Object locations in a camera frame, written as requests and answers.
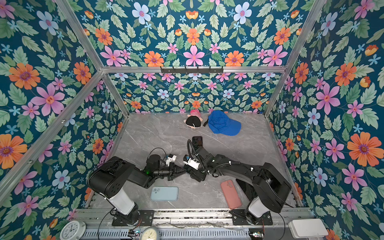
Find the black phone case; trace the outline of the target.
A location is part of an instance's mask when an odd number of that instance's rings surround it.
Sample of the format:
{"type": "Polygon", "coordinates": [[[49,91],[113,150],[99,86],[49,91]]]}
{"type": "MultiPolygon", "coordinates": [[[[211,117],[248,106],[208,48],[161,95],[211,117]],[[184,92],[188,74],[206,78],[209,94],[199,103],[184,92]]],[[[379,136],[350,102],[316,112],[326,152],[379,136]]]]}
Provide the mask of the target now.
{"type": "Polygon", "coordinates": [[[198,148],[203,146],[203,137],[194,136],[192,137],[193,147],[197,150],[198,148]]]}

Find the light blue phone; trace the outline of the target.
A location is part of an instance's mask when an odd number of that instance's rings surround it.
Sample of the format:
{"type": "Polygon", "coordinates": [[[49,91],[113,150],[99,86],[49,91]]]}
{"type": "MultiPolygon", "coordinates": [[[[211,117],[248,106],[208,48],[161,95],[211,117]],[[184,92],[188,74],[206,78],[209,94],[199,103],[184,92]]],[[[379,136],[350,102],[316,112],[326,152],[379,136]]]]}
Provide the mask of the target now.
{"type": "Polygon", "coordinates": [[[178,199],[178,187],[153,187],[151,191],[151,200],[154,202],[174,202],[178,199]]]}

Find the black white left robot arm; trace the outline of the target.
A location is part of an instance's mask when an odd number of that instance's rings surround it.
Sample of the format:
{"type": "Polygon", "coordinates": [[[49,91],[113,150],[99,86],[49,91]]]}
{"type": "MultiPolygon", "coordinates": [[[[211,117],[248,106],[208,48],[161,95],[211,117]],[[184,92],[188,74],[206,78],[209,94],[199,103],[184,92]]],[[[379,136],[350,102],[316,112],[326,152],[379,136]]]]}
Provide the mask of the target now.
{"type": "Polygon", "coordinates": [[[148,189],[157,179],[173,181],[186,170],[174,162],[166,163],[159,155],[147,157],[143,170],[119,157],[99,166],[88,177],[87,184],[95,193],[103,196],[113,206],[113,226],[133,226],[141,220],[138,205],[123,189],[126,182],[148,189]]]}

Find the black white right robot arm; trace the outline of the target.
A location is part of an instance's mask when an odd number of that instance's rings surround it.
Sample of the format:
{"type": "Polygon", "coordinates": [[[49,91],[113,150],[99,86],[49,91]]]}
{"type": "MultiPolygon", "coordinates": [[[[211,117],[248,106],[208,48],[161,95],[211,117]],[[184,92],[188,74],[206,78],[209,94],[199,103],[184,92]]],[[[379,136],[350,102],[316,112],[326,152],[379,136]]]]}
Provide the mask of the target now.
{"type": "Polygon", "coordinates": [[[204,181],[207,175],[214,178],[230,176],[250,186],[253,198],[245,210],[245,218],[250,224],[259,223],[268,212],[279,214],[286,205],[291,184],[272,164],[256,166],[224,155],[213,156],[202,146],[195,148],[191,141],[187,143],[187,150],[184,163],[194,171],[191,177],[196,181],[204,181]]]}

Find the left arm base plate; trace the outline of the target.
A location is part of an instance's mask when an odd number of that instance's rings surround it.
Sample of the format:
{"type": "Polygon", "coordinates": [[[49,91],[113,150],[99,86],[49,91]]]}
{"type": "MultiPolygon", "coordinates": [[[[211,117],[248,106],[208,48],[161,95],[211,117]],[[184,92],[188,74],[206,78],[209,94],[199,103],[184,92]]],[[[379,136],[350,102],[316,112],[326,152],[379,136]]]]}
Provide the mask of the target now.
{"type": "Polygon", "coordinates": [[[112,210],[112,226],[114,227],[136,227],[151,226],[154,220],[153,210],[133,210],[128,215],[123,215],[117,210],[112,210]]]}

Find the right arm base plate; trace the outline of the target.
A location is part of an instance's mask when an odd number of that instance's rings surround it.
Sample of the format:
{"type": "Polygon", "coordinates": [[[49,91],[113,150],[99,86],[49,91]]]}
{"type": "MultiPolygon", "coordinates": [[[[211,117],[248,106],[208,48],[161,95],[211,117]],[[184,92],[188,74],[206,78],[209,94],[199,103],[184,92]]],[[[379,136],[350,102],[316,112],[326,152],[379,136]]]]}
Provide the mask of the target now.
{"type": "Polygon", "coordinates": [[[272,226],[273,219],[271,213],[264,213],[260,218],[253,216],[251,213],[246,213],[244,209],[230,210],[229,213],[232,215],[233,225],[235,226],[272,226]]]}

